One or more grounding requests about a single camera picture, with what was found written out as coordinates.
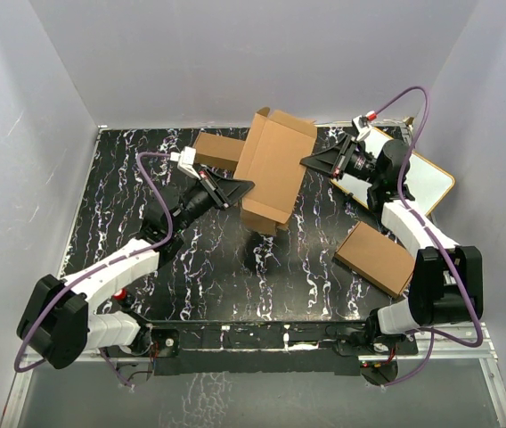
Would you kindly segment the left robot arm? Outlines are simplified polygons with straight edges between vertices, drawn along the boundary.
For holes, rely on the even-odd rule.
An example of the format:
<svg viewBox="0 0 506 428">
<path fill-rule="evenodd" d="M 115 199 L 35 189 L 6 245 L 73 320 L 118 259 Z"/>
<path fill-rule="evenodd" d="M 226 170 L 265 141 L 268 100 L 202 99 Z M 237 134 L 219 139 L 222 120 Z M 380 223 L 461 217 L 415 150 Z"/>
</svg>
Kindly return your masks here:
<svg viewBox="0 0 506 428">
<path fill-rule="evenodd" d="M 134 356 L 146 353 L 152 335 L 134 315 L 127 286 L 165 266 L 196 219 L 212 208 L 231 208 L 254 186 L 202 169 L 185 192 L 169 191 L 148 203 L 139 232 L 122 248 L 75 274 L 37 281 L 16 329 L 22 345 L 56 369 L 86 350 L 117 346 Z"/>
</svg>

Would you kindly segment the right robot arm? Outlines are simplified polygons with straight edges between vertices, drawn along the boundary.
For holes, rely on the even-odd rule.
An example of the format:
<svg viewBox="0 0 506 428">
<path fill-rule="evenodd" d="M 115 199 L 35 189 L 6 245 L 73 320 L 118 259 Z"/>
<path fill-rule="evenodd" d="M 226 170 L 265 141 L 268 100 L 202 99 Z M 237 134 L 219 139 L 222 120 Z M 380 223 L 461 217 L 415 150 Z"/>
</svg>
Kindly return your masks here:
<svg viewBox="0 0 506 428">
<path fill-rule="evenodd" d="M 370 315 L 366 346 L 383 354 L 396 345 L 397 335 L 412 331 L 429 331 L 470 348 L 480 346 L 484 340 L 481 252 L 448 238 L 419 213 L 404 182 L 410 146 L 390 139 L 377 157 L 364 147 L 354 137 L 345 136 L 300 163 L 329 178 L 349 175 L 369 183 L 368 208 L 414 259 L 407 298 Z"/>
</svg>

